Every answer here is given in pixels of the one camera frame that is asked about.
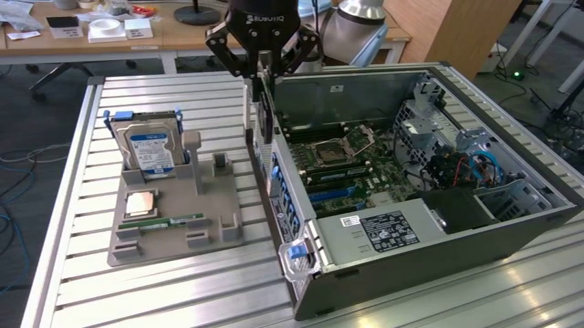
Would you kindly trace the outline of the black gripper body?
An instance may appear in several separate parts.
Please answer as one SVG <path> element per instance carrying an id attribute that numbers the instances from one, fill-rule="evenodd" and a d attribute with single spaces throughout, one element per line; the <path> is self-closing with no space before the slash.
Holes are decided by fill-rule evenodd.
<path id="1" fill-rule="evenodd" d="M 279 52 L 299 26 L 297 1 L 228 1 L 225 27 L 245 52 Z"/>

